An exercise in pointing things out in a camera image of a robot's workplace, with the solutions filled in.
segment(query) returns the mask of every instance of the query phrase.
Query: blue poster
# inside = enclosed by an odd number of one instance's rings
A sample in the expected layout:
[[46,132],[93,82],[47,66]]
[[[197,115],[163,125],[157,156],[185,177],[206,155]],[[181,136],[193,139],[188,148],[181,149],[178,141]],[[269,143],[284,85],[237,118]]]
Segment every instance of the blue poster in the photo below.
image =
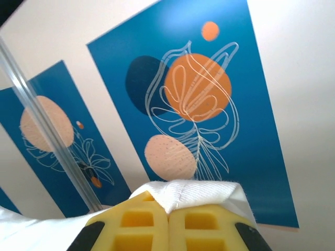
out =
[[[104,205],[118,204],[130,190],[102,139],[66,66],[61,61],[30,80],[37,99]],[[88,213],[12,88],[0,91],[0,122],[65,216]]]
[[246,0],[163,0],[87,46],[151,180],[236,181],[298,227]]
[[0,188],[0,206],[13,212],[20,213],[12,201],[8,198],[7,194]]

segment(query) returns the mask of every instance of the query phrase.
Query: white fabric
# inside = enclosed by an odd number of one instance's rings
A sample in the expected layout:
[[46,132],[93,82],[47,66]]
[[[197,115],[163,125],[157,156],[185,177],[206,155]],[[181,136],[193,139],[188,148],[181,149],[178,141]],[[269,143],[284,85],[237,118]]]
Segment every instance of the white fabric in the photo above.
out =
[[[167,213],[175,209],[214,203],[254,222],[238,183],[153,181],[137,189],[131,198],[144,191],[149,191]],[[101,212],[62,220],[39,221],[0,207],[0,250],[67,250],[86,222],[99,213]]]

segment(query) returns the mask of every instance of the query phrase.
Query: white wall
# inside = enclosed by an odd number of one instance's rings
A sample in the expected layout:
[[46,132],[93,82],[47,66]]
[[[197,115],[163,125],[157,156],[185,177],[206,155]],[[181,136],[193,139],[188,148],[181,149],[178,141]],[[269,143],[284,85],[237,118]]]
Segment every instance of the white wall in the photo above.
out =
[[[148,178],[85,45],[153,2],[27,0],[0,31],[27,78],[64,59],[132,190]],[[274,251],[334,250],[335,1],[248,3],[300,223],[261,232]]]

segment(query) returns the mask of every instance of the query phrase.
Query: white line drawing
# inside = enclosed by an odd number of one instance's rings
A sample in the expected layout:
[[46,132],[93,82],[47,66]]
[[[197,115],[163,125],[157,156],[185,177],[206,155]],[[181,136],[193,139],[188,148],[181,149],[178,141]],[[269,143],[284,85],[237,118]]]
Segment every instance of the white line drawing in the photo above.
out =
[[[78,164],[78,167],[91,178],[95,177],[98,180],[104,180],[111,185],[114,185],[112,176],[106,171],[106,169],[110,167],[110,159],[96,154],[93,139],[83,139],[75,127],[73,127],[73,131],[74,141],[68,149]],[[27,152],[33,156],[40,165],[58,172],[64,172],[53,152],[46,152],[38,149],[26,139],[23,133],[22,139],[27,148]]]
[[[220,76],[218,76],[218,73],[215,76],[212,76],[210,70],[208,70],[208,66],[211,62],[219,64],[222,61],[221,67],[225,72],[229,62],[236,54],[239,45],[236,42],[231,42],[225,45],[219,51],[217,51],[205,65],[201,65],[192,56],[191,43],[192,42],[189,41],[184,47],[176,50],[170,50],[163,56],[159,69],[146,92],[145,106],[152,124],[161,134],[168,135],[179,140],[192,152],[197,163],[197,171],[194,175],[194,179],[222,180],[222,176],[218,167],[222,167],[228,173],[229,167],[219,151],[225,149],[237,137],[239,132],[239,115],[233,100],[226,92],[226,90],[222,88],[217,81]],[[165,85],[161,86],[160,88],[158,88],[158,86],[163,77],[165,66],[168,65],[168,62],[170,60],[173,61],[174,59],[183,55],[186,56],[188,66],[197,73],[197,76],[193,79],[193,83],[188,89],[186,89],[185,87],[186,78],[183,79],[182,83],[176,83],[176,81],[174,80],[173,85],[175,89],[177,85],[183,86],[181,94],[179,95],[178,92],[176,92],[176,96],[173,96],[171,90],[169,90]],[[196,71],[192,67],[190,61],[199,65],[201,70]],[[175,67],[174,71],[177,70],[184,71],[184,75],[186,74],[185,67],[182,65]],[[190,100],[192,93],[197,87],[199,87],[199,84],[203,79],[210,81],[210,83],[219,88],[219,90],[229,100],[229,105],[225,109],[216,107],[217,98],[212,95],[207,95],[208,92],[206,93],[206,90],[204,90],[201,96],[198,95],[193,100]],[[150,105],[152,96],[155,92],[159,92],[162,101],[167,106],[169,106],[171,110],[163,109],[160,107],[152,107]],[[167,100],[164,100],[163,92],[170,93],[171,96],[173,96],[174,101],[179,102],[179,111],[173,109],[169,102]],[[202,114],[202,117],[205,117],[202,118],[200,121],[196,121],[196,116],[193,116],[191,120],[186,120],[181,117],[180,112],[183,113],[183,115],[188,115],[195,109],[195,107],[199,106],[199,104],[203,103],[206,99],[209,98],[215,99],[215,107],[209,112]],[[232,118],[230,118],[228,113],[225,111],[228,107],[231,109]],[[156,116],[155,110],[164,110],[165,113],[168,115]],[[215,118],[210,118],[214,114],[214,112],[217,112],[218,110],[221,111],[220,115],[216,116]],[[214,129],[202,128],[202,122],[204,122],[208,118],[210,118],[210,120],[216,119],[216,121],[219,121],[219,126]],[[226,126],[230,123],[233,124],[230,137],[228,140],[222,143],[222,138],[219,132],[226,128]],[[189,129],[180,130],[180,125],[189,126]],[[178,154],[178,152],[175,152],[174,157],[178,158]]]

